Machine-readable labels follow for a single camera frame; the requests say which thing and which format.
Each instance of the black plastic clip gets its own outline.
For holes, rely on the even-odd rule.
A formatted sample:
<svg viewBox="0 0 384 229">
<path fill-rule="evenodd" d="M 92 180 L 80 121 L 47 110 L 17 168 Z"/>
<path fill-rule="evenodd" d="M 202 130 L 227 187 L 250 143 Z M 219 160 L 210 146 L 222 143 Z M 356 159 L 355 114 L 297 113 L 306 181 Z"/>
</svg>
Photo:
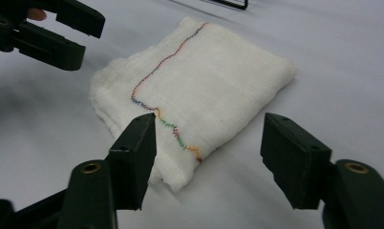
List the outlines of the black plastic clip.
<svg viewBox="0 0 384 229">
<path fill-rule="evenodd" d="M 103 15 L 75 0 L 0 1 L 0 51 L 11 52 L 17 48 L 21 53 L 59 69 L 80 69 L 85 47 L 27 22 L 29 8 L 54 12 L 56 21 L 97 38 L 105 24 Z"/>
</svg>

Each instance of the metal rivet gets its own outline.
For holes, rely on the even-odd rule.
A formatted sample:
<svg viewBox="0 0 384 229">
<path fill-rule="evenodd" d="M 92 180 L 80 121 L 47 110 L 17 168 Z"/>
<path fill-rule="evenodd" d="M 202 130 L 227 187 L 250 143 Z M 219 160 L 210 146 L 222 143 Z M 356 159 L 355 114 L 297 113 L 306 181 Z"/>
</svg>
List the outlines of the metal rivet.
<svg viewBox="0 0 384 229">
<path fill-rule="evenodd" d="M 98 163 L 90 163 L 90 164 L 84 165 L 81 168 L 81 173 L 83 173 L 83 174 L 91 174 L 91 173 L 94 173 L 94 172 L 98 171 L 99 169 L 100 169 L 100 164 L 98 164 Z"/>
<path fill-rule="evenodd" d="M 369 170 L 367 167 L 365 167 L 361 164 L 358 164 L 358 163 L 348 162 L 345 164 L 345 167 L 354 173 L 358 173 L 358 174 L 368 174 L 369 173 Z"/>
<path fill-rule="evenodd" d="M 9 23 L 7 20 L 0 19 L 0 25 L 7 26 Z"/>
</svg>

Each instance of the clamp jaw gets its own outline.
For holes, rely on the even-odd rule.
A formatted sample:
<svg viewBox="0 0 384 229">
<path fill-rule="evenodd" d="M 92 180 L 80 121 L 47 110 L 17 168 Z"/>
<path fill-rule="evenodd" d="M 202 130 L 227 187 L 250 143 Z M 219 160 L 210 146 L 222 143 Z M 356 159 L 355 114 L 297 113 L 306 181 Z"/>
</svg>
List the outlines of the clamp jaw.
<svg viewBox="0 0 384 229">
<path fill-rule="evenodd" d="M 26 21 L 29 8 L 54 12 L 56 21 L 97 38 L 105 24 L 103 15 L 75 0 L 0 1 L 0 51 L 12 52 L 17 48 L 59 69 L 79 70 L 85 47 Z"/>
<path fill-rule="evenodd" d="M 371 166 L 330 162 L 331 149 L 291 119 L 266 114 L 261 156 L 291 206 L 325 202 L 326 229 L 384 229 L 384 180 Z"/>
</svg>

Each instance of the white table surface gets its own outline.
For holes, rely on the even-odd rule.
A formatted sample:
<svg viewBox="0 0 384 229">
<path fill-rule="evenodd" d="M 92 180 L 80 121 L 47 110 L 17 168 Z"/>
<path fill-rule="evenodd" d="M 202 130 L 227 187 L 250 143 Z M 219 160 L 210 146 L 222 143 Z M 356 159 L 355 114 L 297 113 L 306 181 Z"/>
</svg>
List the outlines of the white table surface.
<svg viewBox="0 0 384 229">
<path fill-rule="evenodd" d="M 311 132 L 333 149 L 332 161 L 359 160 L 384 177 L 384 0 L 249 0 L 246 11 L 200 0 L 82 2 L 105 15 L 101 39 L 52 13 L 37 23 L 87 47 L 81 70 L 0 52 L 0 198 L 15 210 L 65 189 L 77 164 L 106 157 L 114 140 L 90 105 L 90 78 L 159 43 L 184 16 L 289 58 L 298 74 L 180 192 L 159 183 L 142 211 L 118 211 L 119 228 L 324 228 L 323 204 L 292 210 L 262 163 L 265 112 Z"/>
</svg>

